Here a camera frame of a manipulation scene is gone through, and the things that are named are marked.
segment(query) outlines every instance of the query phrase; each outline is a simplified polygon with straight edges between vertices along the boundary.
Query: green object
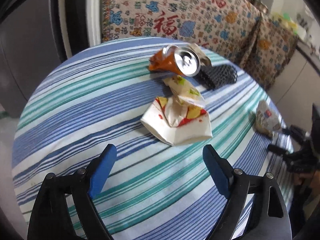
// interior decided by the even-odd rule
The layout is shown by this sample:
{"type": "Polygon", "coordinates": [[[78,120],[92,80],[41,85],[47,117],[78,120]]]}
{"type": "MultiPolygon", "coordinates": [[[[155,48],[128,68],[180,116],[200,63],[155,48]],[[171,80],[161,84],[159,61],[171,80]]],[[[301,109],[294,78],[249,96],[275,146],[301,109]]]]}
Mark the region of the green object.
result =
{"type": "Polygon", "coordinates": [[[287,13],[283,14],[283,18],[286,19],[287,21],[291,21],[291,18],[289,16],[289,14],[287,14],[287,13]]]}

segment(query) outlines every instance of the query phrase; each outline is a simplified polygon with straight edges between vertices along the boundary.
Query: human hand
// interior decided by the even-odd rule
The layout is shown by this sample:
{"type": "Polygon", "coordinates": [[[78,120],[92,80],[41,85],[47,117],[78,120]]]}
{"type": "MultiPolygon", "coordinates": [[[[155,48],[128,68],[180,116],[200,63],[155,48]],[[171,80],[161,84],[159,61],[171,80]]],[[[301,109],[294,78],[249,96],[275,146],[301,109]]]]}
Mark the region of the human hand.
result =
{"type": "Polygon", "coordinates": [[[316,197],[320,195],[320,171],[312,173],[295,173],[293,176],[293,182],[295,185],[301,185],[303,179],[311,179],[309,187],[312,189],[311,195],[316,197]]]}

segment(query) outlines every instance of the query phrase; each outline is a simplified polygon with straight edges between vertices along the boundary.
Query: blue and white striped fabric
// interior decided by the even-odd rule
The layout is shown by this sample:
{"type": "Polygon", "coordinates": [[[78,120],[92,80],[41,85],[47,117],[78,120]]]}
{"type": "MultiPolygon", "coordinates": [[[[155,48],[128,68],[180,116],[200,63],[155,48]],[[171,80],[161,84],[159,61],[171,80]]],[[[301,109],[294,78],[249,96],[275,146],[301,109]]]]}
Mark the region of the blue and white striped fabric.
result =
{"type": "MultiPolygon", "coordinates": [[[[115,240],[206,237],[225,203],[202,160],[206,144],[248,174],[274,173],[290,205],[292,178],[267,152],[271,140],[252,127],[260,100],[276,107],[241,69],[236,84],[215,91],[189,79],[206,100],[211,139],[171,147],[142,126],[155,97],[171,95],[162,82],[168,73],[147,69],[148,59],[169,44],[184,43],[151,37],[107,42],[67,60],[39,85],[21,115],[12,154],[15,194],[27,222],[47,173],[86,167],[108,143],[117,146],[117,161],[94,204],[115,240]]],[[[214,65],[228,62],[204,52],[214,65]]],[[[292,148],[287,136],[274,143],[292,148]]],[[[234,236],[243,232],[251,203],[249,196],[234,236]]],[[[77,234],[84,236],[71,197],[68,206],[77,234]]]]}

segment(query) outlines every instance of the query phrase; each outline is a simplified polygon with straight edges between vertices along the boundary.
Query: yellow packaging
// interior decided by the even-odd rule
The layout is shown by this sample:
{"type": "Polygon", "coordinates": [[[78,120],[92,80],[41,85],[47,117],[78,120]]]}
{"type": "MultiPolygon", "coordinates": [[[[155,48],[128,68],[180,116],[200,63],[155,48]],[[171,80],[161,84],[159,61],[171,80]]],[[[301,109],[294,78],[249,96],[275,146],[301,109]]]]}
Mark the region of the yellow packaging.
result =
{"type": "Polygon", "coordinates": [[[163,81],[170,87],[181,105],[205,107],[205,101],[200,92],[182,76],[176,75],[165,78],[163,81]]]}

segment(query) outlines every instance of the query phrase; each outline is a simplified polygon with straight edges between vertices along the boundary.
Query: floor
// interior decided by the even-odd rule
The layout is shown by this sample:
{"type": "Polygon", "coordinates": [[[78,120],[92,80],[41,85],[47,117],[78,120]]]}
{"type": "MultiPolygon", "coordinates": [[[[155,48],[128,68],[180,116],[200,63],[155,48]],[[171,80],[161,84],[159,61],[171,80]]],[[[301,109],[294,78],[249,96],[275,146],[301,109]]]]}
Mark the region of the floor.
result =
{"type": "Polygon", "coordinates": [[[0,105],[0,207],[15,230],[27,239],[28,227],[16,201],[11,174],[13,138],[19,119],[5,117],[3,111],[0,105]]]}

